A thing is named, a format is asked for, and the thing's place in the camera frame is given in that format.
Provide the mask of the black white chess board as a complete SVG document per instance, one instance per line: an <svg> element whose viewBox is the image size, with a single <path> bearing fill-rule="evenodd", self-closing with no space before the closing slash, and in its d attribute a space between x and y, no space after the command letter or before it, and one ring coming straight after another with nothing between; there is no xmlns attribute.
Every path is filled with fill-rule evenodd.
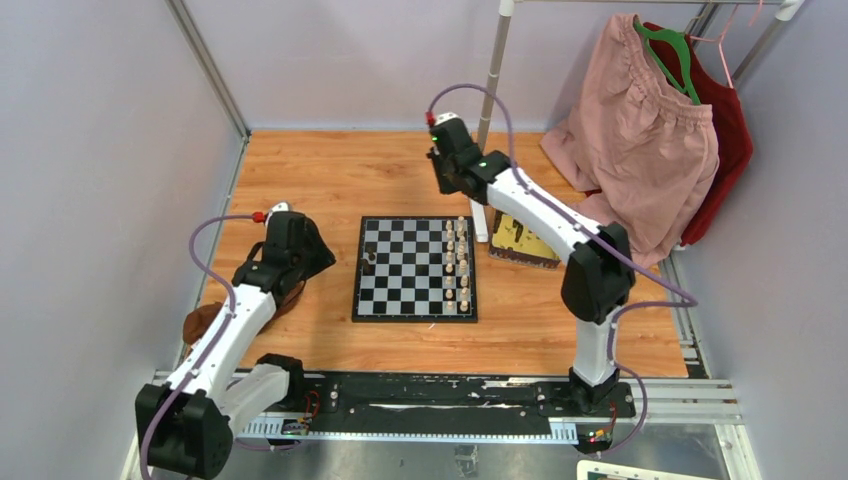
<svg viewBox="0 0 848 480"><path fill-rule="evenodd" d="M476 323L474 225L458 235L459 216L364 216L360 221L358 267L354 281L352 320L361 323ZM453 222L449 241L445 223ZM374 250L371 263L367 251ZM374 266L361 273L360 260ZM470 290L469 311L459 310L460 289ZM445 291L453 289L456 312L446 312Z"/></svg>

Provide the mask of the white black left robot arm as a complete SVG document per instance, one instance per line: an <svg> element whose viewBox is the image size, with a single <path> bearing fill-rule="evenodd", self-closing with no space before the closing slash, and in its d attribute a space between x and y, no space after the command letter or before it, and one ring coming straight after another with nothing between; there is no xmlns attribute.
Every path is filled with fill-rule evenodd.
<svg viewBox="0 0 848 480"><path fill-rule="evenodd" d="M303 368L294 358L270 354L239 380L232 376L260 331L299 285L336 262L318 227L286 202L250 220L265 228L231 280L198 256L192 261L226 290L216 317L188 357L159 384L136 396L140 475L155 471L213 479L226 464L235 437L274 405L298 411L306 400Z"/></svg>

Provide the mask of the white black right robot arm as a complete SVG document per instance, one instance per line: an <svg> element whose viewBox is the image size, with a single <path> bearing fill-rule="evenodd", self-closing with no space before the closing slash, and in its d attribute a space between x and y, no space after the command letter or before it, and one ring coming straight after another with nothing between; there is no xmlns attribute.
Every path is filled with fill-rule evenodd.
<svg viewBox="0 0 848 480"><path fill-rule="evenodd" d="M483 153L453 113L427 114L431 160L441 193L460 192L518 220L566 262L561 298L576 318L577 353L569 395L577 413L596 417L611 403L619 381L614 316L635 284L626 231L602 226L567 208L535 185L500 151Z"/></svg>

